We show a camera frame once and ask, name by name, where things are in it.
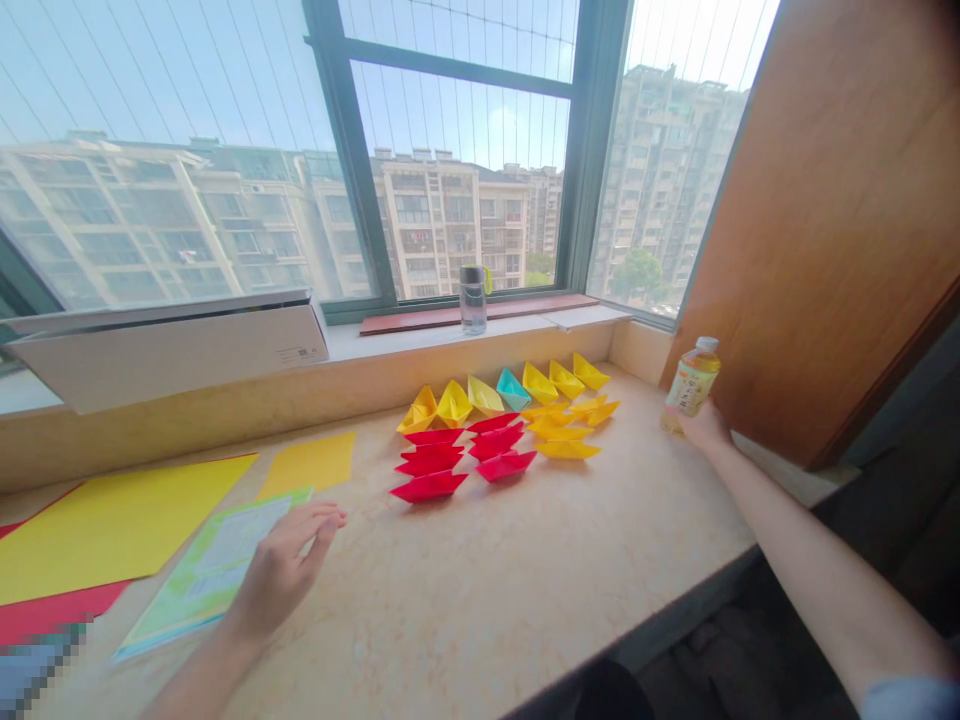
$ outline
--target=white cardboard box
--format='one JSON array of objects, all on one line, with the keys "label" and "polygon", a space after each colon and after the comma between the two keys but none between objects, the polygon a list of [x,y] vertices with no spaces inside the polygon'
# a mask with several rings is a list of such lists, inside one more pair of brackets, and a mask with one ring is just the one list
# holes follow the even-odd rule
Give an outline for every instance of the white cardboard box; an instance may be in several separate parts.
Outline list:
[{"label": "white cardboard box", "polygon": [[[81,415],[329,357],[309,290],[252,296],[243,307],[236,298],[223,302],[226,309],[211,302],[154,309],[148,320],[142,310],[108,322],[101,315],[100,325],[40,332],[7,348]],[[138,319],[118,323],[124,312]]]}]

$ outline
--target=yellow paper sheet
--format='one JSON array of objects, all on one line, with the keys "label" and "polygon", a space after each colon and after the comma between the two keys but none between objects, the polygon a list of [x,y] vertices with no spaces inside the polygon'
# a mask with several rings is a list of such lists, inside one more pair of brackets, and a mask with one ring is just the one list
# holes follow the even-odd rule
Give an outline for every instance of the yellow paper sheet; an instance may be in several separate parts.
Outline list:
[{"label": "yellow paper sheet", "polygon": [[277,453],[257,500],[313,485],[314,492],[350,479],[355,432],[288,447]]},{"label": "yellow paper sheet", "polygon": [[0,540],[0,605],[159,572],[256,459],[88,480]]}]

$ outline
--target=bottle cap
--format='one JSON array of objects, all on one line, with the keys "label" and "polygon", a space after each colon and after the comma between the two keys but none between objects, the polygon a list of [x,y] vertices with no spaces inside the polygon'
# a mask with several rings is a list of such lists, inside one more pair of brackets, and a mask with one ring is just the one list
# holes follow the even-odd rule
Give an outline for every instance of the bottle cap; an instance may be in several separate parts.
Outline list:
[{"label": "bottle cap", "polygon": [[460,284],[475,285],[482,284],[485,280],[483,276],[483,267],[480,265],[461,265],[460,266]]},{"label": "bottle cap", "polygon": [[711,337],[701,337],[697,338],[697,348],[699,350],[706,350],[707,352],[716,352],[717,348],[720,346],[720,341],[716,338]]}]

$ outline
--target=sleeve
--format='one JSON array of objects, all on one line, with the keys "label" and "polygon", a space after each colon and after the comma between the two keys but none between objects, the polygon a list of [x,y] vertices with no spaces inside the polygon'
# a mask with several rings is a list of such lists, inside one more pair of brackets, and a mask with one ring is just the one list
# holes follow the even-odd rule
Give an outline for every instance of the sleeve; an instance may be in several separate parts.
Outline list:
[{"label": "sleeve", "polygon": [[862,720],[960,720],[960,685],[926,677],[877,683],[860,709]]}]

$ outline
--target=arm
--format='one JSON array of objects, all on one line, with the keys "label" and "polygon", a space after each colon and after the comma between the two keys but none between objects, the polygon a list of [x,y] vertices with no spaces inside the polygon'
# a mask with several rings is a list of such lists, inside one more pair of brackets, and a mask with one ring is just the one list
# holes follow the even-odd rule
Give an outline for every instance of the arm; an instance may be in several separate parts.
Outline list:
[{"label": "arm", "polygon": [[[313,587],[346,514],[311,502],[282,517],[257,546],[237,597],[213,634],[190,656],[143,720],[220,716],[270,635]],[[304,545],[313,540],[306,555]]]},{"label": "arm", "polygon": [[756,535],[770,567],[859,709],[885,679],[956,681],[956,658],[873,568],[733,444],[711,401],[677,414]]}]

